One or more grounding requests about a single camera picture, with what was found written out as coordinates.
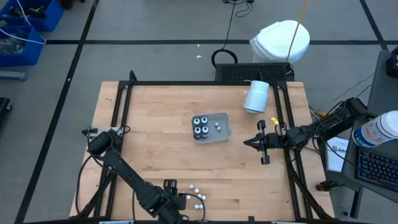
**white mug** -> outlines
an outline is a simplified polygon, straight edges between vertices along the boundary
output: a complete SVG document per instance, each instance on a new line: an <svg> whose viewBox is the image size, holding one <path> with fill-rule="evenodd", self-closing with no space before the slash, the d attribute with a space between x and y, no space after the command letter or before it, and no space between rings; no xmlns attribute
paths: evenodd
<svg viewBox="0 0 398 224"><path fill-rule="evenodd" d="M252 81L250 90L245 91L243 108L248 113L264 113L268 101L269 84L262 81Z"/></svg>

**power cord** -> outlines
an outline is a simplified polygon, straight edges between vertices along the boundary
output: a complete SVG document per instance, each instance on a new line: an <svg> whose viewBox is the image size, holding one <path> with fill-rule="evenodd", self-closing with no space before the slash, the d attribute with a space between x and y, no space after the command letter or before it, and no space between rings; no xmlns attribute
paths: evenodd
<svg viewBox="0 0 398 224"><path fill-rule="evenodd" d="M81 173L83 172L84 167L86 166L87 162L92 158L92 156L88 156L87 159L84 161L83 165L81 165L81 168L79 170L78 178L77 178L77 186L76 186L76 194L75 194L75 208L77 214L80 213L79 210L79 205L78 205L78 198L79 198L79 189L80 189L80 177Z"/></svg>
<svg viewBox="0 0 398 224"><path fill-rule="evenodd" d="M359 95L361 95L363 92L365 92L369 87L370 87L371 85L369 85L368 87L366 87ZM339 106L340 104L341 104L341 102L339 102L339 103L337 103L333 108L336 108L337 106ZM333 148L329 145L329 143L328 143L328 141L326 141L326 139L322 136L322 135L320 135L320 133L318 133L318 129L322 126L322 124L323 123L325 123L325 122L327 122L328 120L326 120L326 121L324 121L324 122L322 122L320 125L319 125L319 127L315 130L315 131L313 131L313 135L312 135L312 143L313 143L313 146L314 146L314 148L316 149L316 150L318 150L319 152L320 152L320 150L319 149L317 149L317 147L315 146L315 143L314 143L314 137L315 137L315 135L317 135L320 139L322 139L322 141L327 145L327 147L329 148L329 149L327 149L327 150L331 150L333 153L335 153L338 157L340 157L342 160L344 160L345 162L347 162L347 163L349 163L350 165L352 165L356 170L361 170L357 165L355 165L355 164L353 164L351 161L349 161L349 160L347 160L346 158L344 158L344 157L342 157L341 155L339 155L335 150L333 150ZM382 180L380 180L379 178L377 178L377 177L375 177L375 176L373 176L373 175L371 175L371 174L369 174L369 173L367 173L367 175L369 175L369 176L371 176L373 179L375 179L375 180L378 180L379 181L379 183L381 183L382 185L384 185L386 188L388 188L388 189L391 189L391 190L394 190L394 189L392 189L390 186L388 186L387 184L385 184L384 182L382 182Z"/></svg>
<svg viewBox="0 0 398 224"><path fill-rule="evenodd" d="M234 1L233 3L233 7L232 7L232 13L231 13L231 18L229 19L229 25L228 25L228 31L226 33L226 38L225 38L225 43L224 46L221 49L218 49L216 51L213 52L213 55L211 55L211 64L216 68L216 55L220 52L225 52L227 54L229 54L232 58L234 58L234 63L238 63L238 57L236 56L236 54L230 50L226 50L225 46L228 43L228 36L229 36L229 30L231 29L231 23L232 23L232 18L234 16L234 10L235 10L235 6L236 6L236 1Z"/></svg>
<svg viewBox="0 0 398 224"><path fill-rule="evenodd" d="M348 91L352 90L353 88L357 87L359 84L361 84L362 82L365 82L366 80L370 79L372 76L374 75L374 73L372 73L370 76L368 76L367 78L365 78L364 80L358 82L357 84L353 85L352 87L348 88L344 93L338 95L334 100L327 102L325 105L321 106L321 108L318 110L322 110L325 106L329 105L330 103L336 101L339 97L344 96Z"/></svg>
<svg viewBox="0 0 398 224"><path fill-rule="evenodd" d="M22 15L24 15L25 21L31 26L32 24L30 24L30 22L27 20L27 17L26 17L26 15L25 15L24 8L22 7L22 5L21 5L21 3L19 2L19 0L17 0L17 3L18 3L18 5L19 5L19 7L21 8L21 12L22 12ZM2 32L3 34L6 34L6 35L9 36L9 37L13 37L13 38L15 38L15 39L23 40L23 41L26 41L26 42L32 42L32 43L42 44L42 45L45 45L45 44L47 43L46 39L45 39L44 37L42 37L40 34L39 34L39 36L40 36L41 38L43 38L43 40L44 40L44 42L42 42L42 43L41 43L41 42L38 42L38 41L35 41L35 40L27 40L27 39L23 39L23 38L20 38L20 37L16 37L16 36L14 36L14 35L11 35L11 34L7 33L6 31L2 30L1 28L0 28L0 32Z"/></svg>
<svg viewBox="0 0 398 224"><path fill-rule="evenodd" d="M243 4L246 0L243 0L239 3L236 3L236 1L238 1L238 0L223 0L223 3L225 3L225 4L234 4L235 3L235 5L240 5L240 4Z"/></svg>
<svg viewBox="0 0 398 224"><path fill-rule="evenodd" d="M252 5L251 2L248 3L247 0L243 0L243 1L246 3L246 6L247 6L248 8L245 9L245 10L240 10L240 11L236 12L236 13L235 13L235 16L238 17L238 18L243 18L243 17L249 15L250 12L253 10L253 5ZM242 16L238 15L238 14L241 13L241 12L247 12L247 13L243 14Z"/></svg>
<svg viewBox="0 0 398 224"><path fill-rule="evenodd" d="M136 200L136 191L133 189L132 190L131 209L132 209L132 220L134 221L134 223L136 222L136 206L134 204L135 200Z"/></svg>
<svg viewBox="0 0 398 224"><path fill-rule="evenodd" d="M87 140L87 146L88 146L88 144L90 143L90 130L91 130L91 128L92 128L91 126L87 127L87 134L85 135L85 136L86 136L86 140ZM129 126L125 126L124 132L121 134L121 136L125 135L126 133L128 133L128 132L130 132L130 131L131 131L131 128L130 128ZM77 177L76 194L75 194L75 209L76 209L77 214L80 213L79 206L78 206L78 197L79 197L79 190L80 190L80 179L81 179L81 174L82 174L83 169L85 168L87 162L88 162L91 158L93 158L93 155L92 155L92 154L90 154L90 155L87 157L87 159L85 159L85 161L83 162L83 164L82 164L81 167L80 167L79 174L78 174L78 177ZM134 203L133 203L133 217L135 217Z"/></svg>
<svg viewBox="0 0 398 224"><path fill-rule="evenodd" d="M226 33L226 38L225 38L224 47L222 47L221 49L224 49L224 48L225 48L225 46L226 46L226 43L228 42L229 30L231 29L232 17L234 16L234 10L235 10L235 6L236 6L236 2L234 1L234 3L233 3L233 7L232 7L231 18L229 19L228 31L227 31L227 33Z"/></svg>
<svg viewBox="0 0 398 224"><path fill-rule="evenodd" d="M372 86L372 85L368 85L360 94L356 95L355 98L358 98L359 96L361 96L362 93L364 93L370 86Z"/></svg>

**wooden tabletop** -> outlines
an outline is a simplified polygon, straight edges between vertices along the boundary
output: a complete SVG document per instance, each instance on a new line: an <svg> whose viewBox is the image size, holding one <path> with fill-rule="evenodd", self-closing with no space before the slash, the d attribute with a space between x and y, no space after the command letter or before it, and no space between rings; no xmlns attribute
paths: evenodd
<svg viewBox="0 0 398 224"><path fill-rule="evenodd" d="M94 127L111 123L117 82L104 82L99 93L93 120ZM288 83L290 102L296 126L311 123L303 83ZM290 188L282 150L268 150L271 164L261 165L261 153L242 142L253 138L260 119L267 122L266 132L274 132L272 117L277 118L272 87L264 114L243 110L244 91L249 86L133 86L122 157L146 181L162 186L164 179L177 179L178 191L193 193L193 184L206 195L207 220L294 220ZM287 121L283 93L280 91ZM225 112L229 115L232 135L228 142L197 145L193 141L191 118L198 114ZM325 180L320 156L303 150L302 160L307 186L317 202L334 217L328 192L315 185ZM89 161L81 176L80 209L98 188L101 168ZM297 188L300 211L305 216L302 194ZM105 203L101 214L104 214ZM120 178L116 187L112 219L132 219L132 189ZM203 210L195 210L197 199L187 201L181 211L198 220ZM72 206L71 215L75 215ZM152 219L136 201L138 220Z"/></svg>

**floor tile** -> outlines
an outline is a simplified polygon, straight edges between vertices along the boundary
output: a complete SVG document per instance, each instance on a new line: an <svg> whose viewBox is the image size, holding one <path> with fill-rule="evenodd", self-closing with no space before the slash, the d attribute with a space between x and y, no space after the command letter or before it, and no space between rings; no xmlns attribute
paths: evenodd
<svg viewBox="0 0 398 224"><path fill-rule="evenodd" d="M0 203L3 223L14 222L65 82L74 45L46 45L33 67L0 68L27 72L28 80L0 80L0 96L14 109L0 128Z"/></svg>
<svg viewBox="0 0 398 224"><path fill-rule="evenodd" d="M366 1L366 4L369 6L369 10L371 11L371 14L380 30L381 35L383 36L383 39L398 40L398 26L396 22L398 1L368 0Z"/></svg>
<svg viewBox="0 0 398 224"><path fill-rule="evenodd" d="M398 46L396 45L388 45L387 48L389 51L393 51L395 48L397 48Z"/></svg>
<svg viewBox="0 0 398 224"><path fill-rule="evenodd" d="M381 50L378 45L353 46L312 45L294 64L295 80L304 82L308 102L316 110L361 80L374 73ZM372 83L373 78L362 82L344 96L325 106L328 111L337 102L355 97ZM370 88L359 98L367 104Z"/></svg>
<svg viewBox="0 0 398 224"><path fill-rule="evenodd" d="M330 192L336 218L347 222L363 223L394 223L398 214L398 204L368 189L364 189L359 208L359 217L351 218L344 215L349 212L354 198L354 191L346 187L338 187Z"/></svg>
<svg viewBox="0 0 398 224"><path fill-rule="evenodd" d="M248 16L233 17L229 38L251 39L277 21L298 20L303 2L256 1ZM225 39L232 6L221 0L101 0L88 39ZM313 40L376 39L359 1L310 0L303 25Z"/></svg>
<svg viewBox="0 0 398 224"><path fill-rule="evenodd" d="M65 10L53 32L42 32L47 40L80 40L93 0L73 1L73 8Z"/></svg>

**wire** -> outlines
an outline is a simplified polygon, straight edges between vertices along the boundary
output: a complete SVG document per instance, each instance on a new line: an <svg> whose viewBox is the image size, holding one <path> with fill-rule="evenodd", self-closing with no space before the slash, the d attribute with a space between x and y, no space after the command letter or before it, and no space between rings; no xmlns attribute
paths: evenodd
<svg viewBox="0 0 398 224"><path fill-rule="evenodd" d="M329 105L330 103L336 101L339 97L345 95L348 91L352 90L353 88L357 87L359 84L361 84L362 82L365 82L366 80L368 80L370 77L372 77L374 75L374 73L372 73L370 76L368 76L366 79L360 81L359 83L355 84L354 86L350 87L349 89L347 89L343 94L338 95L334 100L328 102L327 104L323 105L318 111L322 110L325 106Z"/></svg>
<svg viewBox="0 0 398 224"><path fill-rule="evenodd" d="M335 106L333 106L327 113L325 116L328 116L330 114L330 112L335 109L337 106L339 106L342 103L342 101L338 102Z"/></svg>
<svg viewBox="0 0 398 224"><path fill-rule="evenodd" d="M136 206L134 204L134 201L136 200L136 191L133 189L132 190L132 202L131 202L131 210L132 210L132 220L134 223L136 222Z"/></svg>
<svg viewBox="0 0 398 224"><path fill-rule="evenodd" d="M297 30L299 29L300 23L303 20L304 13L307 8L307 3L308 3L308 0L305 0L303 10L301 11L300 19L298 20L296 30L294 31L294 34L293 34L293 39L292 39L292 43L290 44L290 47L289 47L289 52L287 53L286 63L289 62L290 51L292 50L293 42L294 42L294 39L296 38Z"/></svg>
<svg viewBox="0 0 398 224"><path fill-rule="evenodd" d="M244 0L244 2L246 3L246 6L248 7L247 9L245 9L245 10L240 10L240 11L238 11L238 12L236 12L235 13L235 16L236 17L238 17L238 18L242 18L242 17L245 17L245 16L247 16L247 15L249 15L250 14L250 12L253 10L253 5L250 3L250 6L249 6L249 3L246 1L246 0ZM240 13L240 12L247 12L247 13L245 13L244 15L242 15L242 16L239 16L238 14Z"/></svg>
<svg viewBox="0 0 398 224"><path fill-rule="evenodd" d="M355 165L355 164L352 163L351 161L349 161L349 160L347 160L346 158L344 158L343 156L339 155L335 150L333 150L333 148L329 145L328 141L326 141L325 138L324 138L323 136L321 136L321 135L318 135L318 136L322 139L322 141L323 141L323 142L327 145L327 147L329 148L329 149L327 149L327 150L331 150L333 153L335 153L335 154L336 154L338 157L340 157L342 160L344 160L345 162L347 162L347 163L349 163L351 166L353 166L356 170L361 171L361 169L360 169L357 165ZM393 188L392 188L391 186L388 186L387 184L385 184L385 183L384 183L381 179L379 179L378 177L376 177L376 176L374 176L374 175L371 175L371 174L368 173L368 172L366 173L366 175L372 177L374 180L377 180L378 183L384 185L384 186L387 187L388 189L393 190Z"/></svg>
<svg viewBox="0 0 398 224"><path fill-rule="evenodd" d="M309 149L311 151L314 151L314 152L318 153L319 155L321 154L321 152L319 150L317 150L317 149L312 149L312 148L307 147L307 146L304 146L304 148Z"/></svg>
<svg viewBox="0 0 398 224"><path fill-rule="evenodd" d="M87 127L87 134L85 135L85 136L86 136L86 139L87 139L87 146L89 146L89 143L90 143L90 130L91 130L91 128L92 128L91 126ZM124 134L126 134L126 133L128 133L128 132L130 132L130 131L131 131L130 126L127 126L127 125L126 125L125 128L124 128L124 132L121 134L121 136L124 135ZM81 165L80 170L79 170L79 174L78 174L78 178L77 178L76 194L75 194L75 208L76 208L77 214L80 213L79 206L78 206L78 195L79 195L79 190L80 190L80 178L81 178L81 174L82 174L82 172L83 172L84 167L86 166L87 162L88 162L91 158L93 158L93 155L90 153L90 155L89 155L89 156L87 157L87 159L83 162L83 164ZM132 193L133 193L133 198L132 198L132 201L133 201L133 203L132 203L132 214L133 214L133 220L135 220L135 210L134 210L134 198L135 198L135 193L134 193L134 189L132 190Z"/></svg>
<svg viewBox="0 0 398 224"><path fill-rule="evenodd" d="M30 24L30 22L27 20L27 17L26 17L26 15L25 15L24 8L22 7L22 5L21 5L21 3L19 2L19 0L17 0L17 3L18 3L18 5L19 5L19 7L21 8L22 15L24 16L26 22L31 26L32 24ZM27 39L23 39L23 38L20 38L20 37L16 37L16 36L14 36L14 35L11 35L11 34L7 33L6 31L2 30L1 28L0 28L0 32L2 32L3 34L6 34L6 35L9 36L9 37L13 37L13 38L18 39L18 40L24 40L24 41L26 41L26 42L32 42L32 43L42 44L42 45L44 45L44 44L47 43L47 41L44 39L44 37L41 36L40 34L39 34L39 36L44 40L43 43L38 42L38 41L35 41L35 40L27 40Z"/></svg>
<svg viewBox="0 0 398 224"><path fill-rule="evenodd" d="M227 33L226 33L225 44L224 44L224 47L221 48L222 50L225 48L226 43L228 42L229 30L230 30L230 28L231 28L232 18L234 17L234 10L235 10L236 1L234 1L233 5L234 5L234 6L232 7L231 18L229 19L228 31L227 31Z"/></svg>
<svg viewBox="0 0 398 224"><path fill-rule="evenodd" d="M181 215L181 217L182 217L182 220L189 221L189 216L188 215Z"/></svg>
<svg viewBox="0 0 398 224"><path fill-rule="evenodd" d="M372 86L371 84L368 85L360 94L356 95L355 98L358 98L359 96L362 95L362 93L364 93L370 86Z"/></svg>
<svg viewBox="0 0 398 224"><path fill-rule="evenodd" d="M203 205L203 217L201 218L201 220L200 220L200 222L199 222L198 224L203 223L203 221L205 220L205 217L206 217L206 208L205 208L205 203L204 203L204 201L203 201L199 196L194 195L194 194L189 194L189 193L179 193L179 194L180 194L180 195L189 195L189 196L191 196L191 197L195 197L195 198L197 198L197 199L200 200L201 204Z"/></svg>
<svg viewBox="0 0 398 224"><path fill-rule="evenodd" d="M225 4L234 4L233 2L236 2L237 0L223 0L223 2L225 3ZM239 2L239 3L236 3L236 5L240 5L240 4L243 4L244 2L245 2L246 0L243 0L243 1L241 1L241 2Z"/></svg>
<svg viewBox="0 0 398 224"><path fill-rule="evenodd" d="M81 177L81 173L83 172L83 168L86 166L87 162L92 158L92 156L88 156L87 159L84 161L83 165L81 165L81 168L79 170L79 174L77 177L77 186L76 186L76 194L75 194L75 208L76 208L76 212L77 214L80 213L79 210L79 205L78 205L78 197L79 197L79 188L80 188L80 177Z"/></svg>
<svg viewBox="0 0 398 224"><path fill-rule="evenodd" d="M298 150L298 153L299 153L299 154L301 153L301 150L303 150L303 147L301 147L301 148ZM294 157L290 162L294 162L296 159L297 159L297 156Z"/></svg>

